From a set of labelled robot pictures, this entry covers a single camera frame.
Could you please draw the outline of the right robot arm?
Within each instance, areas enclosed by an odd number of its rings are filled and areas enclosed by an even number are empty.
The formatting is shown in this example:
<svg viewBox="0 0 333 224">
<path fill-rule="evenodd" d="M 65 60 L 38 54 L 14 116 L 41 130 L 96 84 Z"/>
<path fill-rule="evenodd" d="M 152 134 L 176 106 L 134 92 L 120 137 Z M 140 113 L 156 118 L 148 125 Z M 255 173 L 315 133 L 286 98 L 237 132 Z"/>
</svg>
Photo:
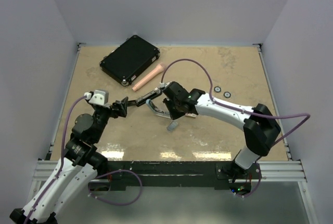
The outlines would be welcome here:
<svg viewBox="0 0 333 224">
<path fill-rule="evenodd" d="M 179 83 L 172 81 L 161 84 L 170 117 L 176 120 L 187 113 L 203 115 L 229 123 L 244 132 L 245 146 L 238 152 L 224 173 L 243 179 L 250 167 L 260 157 L 267 156 L 281 128 L 270 110 L 263 104 L 256 107 L 236 105 L 214 97 L 209 93 L 192 89 L 188 92 Z"/>
</svg>

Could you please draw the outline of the blue white stapler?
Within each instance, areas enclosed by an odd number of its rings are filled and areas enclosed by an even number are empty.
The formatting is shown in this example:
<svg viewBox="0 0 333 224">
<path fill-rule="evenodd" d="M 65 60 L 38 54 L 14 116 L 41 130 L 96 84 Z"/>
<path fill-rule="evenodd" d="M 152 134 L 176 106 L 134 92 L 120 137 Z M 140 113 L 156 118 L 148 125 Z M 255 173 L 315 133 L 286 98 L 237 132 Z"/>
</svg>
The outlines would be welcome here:
<svg viewBox="0 0 333 224">
<path fill-rule="evenodd" d="M 170 113 L 168 111 L 159 109 L 151 99 L 147 99 L 145 104 L 155 115 L 171 119 Z"/>
</svg>

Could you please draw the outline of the staple tray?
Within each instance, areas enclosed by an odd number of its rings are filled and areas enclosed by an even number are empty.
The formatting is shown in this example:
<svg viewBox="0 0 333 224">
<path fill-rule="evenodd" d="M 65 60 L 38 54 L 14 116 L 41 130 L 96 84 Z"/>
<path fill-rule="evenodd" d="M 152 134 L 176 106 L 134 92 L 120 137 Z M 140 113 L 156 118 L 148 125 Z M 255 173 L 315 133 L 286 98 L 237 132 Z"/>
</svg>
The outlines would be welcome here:
<svg viewBox="0 0 333 224">
<path fill-rule="evenodd" d="M 178 126 L 178 122 L 172 121 L 169 126 L 166 128 L 168 132 L 173 132 Z"/>
</svg>

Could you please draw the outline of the staple box sleeve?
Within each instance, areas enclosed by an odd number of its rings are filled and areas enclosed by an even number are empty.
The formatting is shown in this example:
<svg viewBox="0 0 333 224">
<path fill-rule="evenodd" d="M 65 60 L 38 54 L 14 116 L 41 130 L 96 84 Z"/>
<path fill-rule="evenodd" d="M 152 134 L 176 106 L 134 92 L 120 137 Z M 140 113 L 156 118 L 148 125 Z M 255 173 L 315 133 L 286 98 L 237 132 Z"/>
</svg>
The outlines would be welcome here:
<svg viewBox="0 0 333 224">
<path fill-rule="evenodd" d="M 196 118 L 196 114 L 193 114 L 193 113 L 186 113 L 185 114 L 186 117 L 191 117 L 191 118 Z"/>
</svg>

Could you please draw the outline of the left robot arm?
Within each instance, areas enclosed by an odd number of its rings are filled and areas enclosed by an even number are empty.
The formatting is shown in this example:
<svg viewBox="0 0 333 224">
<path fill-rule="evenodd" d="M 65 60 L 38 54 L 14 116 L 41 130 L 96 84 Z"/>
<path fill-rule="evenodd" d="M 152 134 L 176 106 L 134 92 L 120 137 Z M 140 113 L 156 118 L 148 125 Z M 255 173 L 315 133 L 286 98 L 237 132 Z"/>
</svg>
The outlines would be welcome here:
<svg viewBox="0 0 333 224">
<path fill-rule="evenodd" d="M 126 117 L 128 98 L 107 104 L 104 100 L 87 99 L 93 114 L 81 114 L 75 119 L 69 141 L 62 141 L 60 159 L 38 193 L 23 207 L 10 214 L 14 223 L 57 223 L 57 217 L 94 178 L 108 172 L 107 158 L 97 152 L 110 118 Z"/>
</svg>

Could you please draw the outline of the black stapler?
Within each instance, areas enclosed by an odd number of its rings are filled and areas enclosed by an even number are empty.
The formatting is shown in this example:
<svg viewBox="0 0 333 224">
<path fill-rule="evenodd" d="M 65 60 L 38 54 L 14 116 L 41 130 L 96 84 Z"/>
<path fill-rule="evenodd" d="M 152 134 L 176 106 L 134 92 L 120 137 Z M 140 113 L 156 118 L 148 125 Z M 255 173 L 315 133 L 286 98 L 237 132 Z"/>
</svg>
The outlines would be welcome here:
<svg viewBox="0 0 333 224">
<path fill-rule="evenodd" d="M 162 95 L 162 90 L 157 87 L 154 90 L 152 90 L 151 92 L 149 92 L 135 100 L 129 100 L 127 102 L 127 106 L 128 107 L 133 107 L 133 106 L 140 107 L 146 103 L 146 100 L 148 100 L 148 99 L 153 100 L 161 95 Z"/>
</svg>

